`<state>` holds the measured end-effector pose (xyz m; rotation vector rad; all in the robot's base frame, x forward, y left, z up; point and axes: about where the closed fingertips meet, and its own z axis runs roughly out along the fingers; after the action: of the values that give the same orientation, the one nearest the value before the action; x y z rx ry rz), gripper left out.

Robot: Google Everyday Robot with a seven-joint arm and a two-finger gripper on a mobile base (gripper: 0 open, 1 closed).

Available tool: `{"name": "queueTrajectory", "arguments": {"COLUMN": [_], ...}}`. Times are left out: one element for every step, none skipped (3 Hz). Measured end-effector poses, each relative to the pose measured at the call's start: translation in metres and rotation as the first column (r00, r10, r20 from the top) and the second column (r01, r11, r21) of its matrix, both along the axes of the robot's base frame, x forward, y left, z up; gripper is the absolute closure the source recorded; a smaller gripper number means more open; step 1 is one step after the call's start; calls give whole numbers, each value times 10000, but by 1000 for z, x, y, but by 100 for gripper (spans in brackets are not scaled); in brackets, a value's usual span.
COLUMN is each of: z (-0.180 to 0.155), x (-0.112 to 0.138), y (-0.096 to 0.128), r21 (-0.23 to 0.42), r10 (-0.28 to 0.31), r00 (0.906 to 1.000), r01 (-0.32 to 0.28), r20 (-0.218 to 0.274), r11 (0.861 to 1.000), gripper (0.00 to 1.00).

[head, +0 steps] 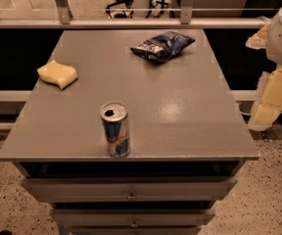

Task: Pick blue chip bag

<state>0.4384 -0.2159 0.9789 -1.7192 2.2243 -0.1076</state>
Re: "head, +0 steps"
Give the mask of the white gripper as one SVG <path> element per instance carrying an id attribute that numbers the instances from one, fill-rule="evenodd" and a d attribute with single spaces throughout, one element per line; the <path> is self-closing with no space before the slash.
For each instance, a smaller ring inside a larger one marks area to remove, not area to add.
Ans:
<path id="1" fill-rule="evenodd" d="M 282 8 L 270 25 L 266 24 L 248 38 L 246 46 L 255 50 L 265 48 L 267 59 L 280 64 L 272 73 L 262 73 L 251 108 L 248 127 L 254 131 L 265 131 L 282 113 Z"/>

